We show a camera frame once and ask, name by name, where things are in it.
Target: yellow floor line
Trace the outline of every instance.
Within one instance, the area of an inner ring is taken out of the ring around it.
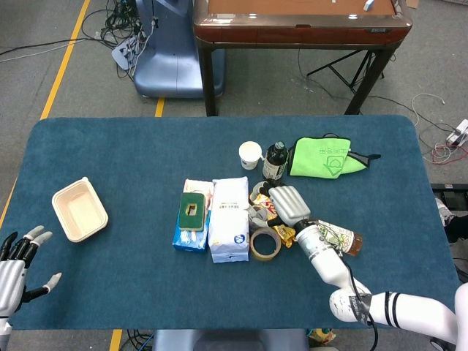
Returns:
[[[83,6],[81,7],[80,14],[76,20],[75,28],[73,29],[72,36],[70,39],[78,38],[78,34],[80,33],[81,23],[86,14],[86,10],[88,9],[90,0],[85,0],[83,2]],[[65,51],[65,55],[63,60],[61,61],[60,68],[58,69],[56,79],[53,82],[52,89],[50,90],[49,97],[47,98],[47,102],[45,103],[44,110],[42,111],[41,118],[46,119],[49,116],[50,110],[52,110],[53,100],[56,98],[57,91],[60,88],[61,80],[64,77],[65,70],[67,69],[68,61],[70,60],[70,56],[72,55],[72,51],[75,44],[71,44],[67,46],[67,50]]]
[[[0,216],[0,228],[1,228],[1,226],[3,225],[3,221],[5,220],[5,216],[7,215],[8,206],[10,205],[10,201],[11,201],[11,199],[12,199],[13,190],[15,189],[16,179],[15,179],[15,183],[13,183],[12,189],[11,189],[11,191],[10,191],[10,195],[8,195],[7,202],[5,203],[5,206],[3,207],[3,211],[1,212],[1,216]]]
[[[162,111],[164,110],[165,98],[158,98],[158,103],[156,104],[156,111],[154,111],[154,117],[162,117]]]
[[[110,340],[109,351],[118,351],[120,347],[120,341],[122,339],[122,330],[114,329],[112,332],[112,339]]]

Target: tape roll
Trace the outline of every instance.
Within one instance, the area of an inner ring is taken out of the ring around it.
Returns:
[[[254,246],[254,240],[257,236],[259,235],[269,235],[275,240],[276,243],[276,248],[275,251],[271,254],[260,254]],[[252,251],[252,254],[254,257],[259,260],[259,261],[269,261],[272,260],[277,254],[279,253],[279,250],[281,249],[281,238],[279,237],[278,233],[275,232],[271,228],[260,228],[254,231],[254,233],[250,236],[250,251]]]

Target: white paper bag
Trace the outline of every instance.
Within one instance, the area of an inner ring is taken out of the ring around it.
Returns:
[[[247,177],[215,179],[208,245],[214,263],[249,260]]]

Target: beige plastic container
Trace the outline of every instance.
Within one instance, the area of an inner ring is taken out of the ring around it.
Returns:
[[[104,228],[109,219],[87,177],[55,193],[52,206],[65,235],[74,243]]]

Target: blue machine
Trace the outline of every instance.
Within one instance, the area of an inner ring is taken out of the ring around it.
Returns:
[[[193,32],[192,0],[137,0],[145,33],[157,26],[138,59],[135,88],[146,97],[203,98],[198,49]],[[224,91],[225,51],[213,53],[215,94]]]

